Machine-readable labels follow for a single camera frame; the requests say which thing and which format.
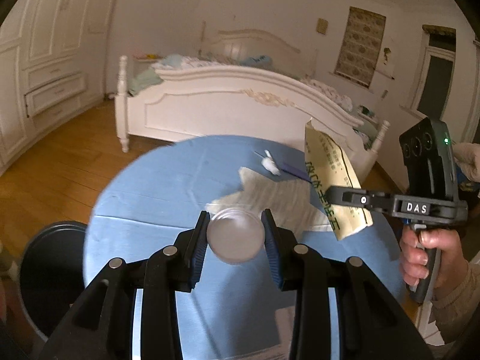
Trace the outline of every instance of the hand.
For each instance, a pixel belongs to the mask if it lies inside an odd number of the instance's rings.
[[[437,280],[435,296],[441,299],[457,288],[467,276],[469,263],[463,258],[460,237],[454,230],[424,230],[419,236],[421,244],[427,249],[438,248],[442,259]],[[410,226],[404,226],[400,240],[400,272],[405,283],[415,286],[420,279],[425,279],[429,272],[425,267],[428,261],[424,250],[418,249],[419,238]]]

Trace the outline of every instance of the yellow wrapper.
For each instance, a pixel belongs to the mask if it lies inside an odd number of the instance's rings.
[[[305,164],[337,240],[373,224],[368,210],[327,202],[325,191],[330,186],[360,188],[360,183],[343,149],[326,133],[315,130],[311,121],[305,125]]]

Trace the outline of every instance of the wardrobe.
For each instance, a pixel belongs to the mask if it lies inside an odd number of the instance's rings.
[[[115,0],[18,0],[0,27],[0,174],[102,101]]]

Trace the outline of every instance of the fingernail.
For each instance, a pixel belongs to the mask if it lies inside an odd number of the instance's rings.
[[[420,233],[420,242],[423,244],[424,242],[430,241],[430,234],[426,231],[422,231]]]

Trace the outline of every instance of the white bed frame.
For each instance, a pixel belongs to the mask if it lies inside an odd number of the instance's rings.
[[[314,76],[316,55],[308,63],[299,49],[266,31],[219,31],[202,39],[199,54],[224,55],[237,60],[269,55],[274,67],[296,76]],[[288,76],[242,66],[210,66],[157,71],[165,80],[127,94],[127,57],[120,58],[115,97],[117,136],[129,150],[129,135],[178,142],[205,135],[242,135],[264,138],[304,151],[305,123],[328,133],[347,153],[363,181],[375,164],[389,127],[384,122],[372,148],[352,130],[357,119],[317,90]]]

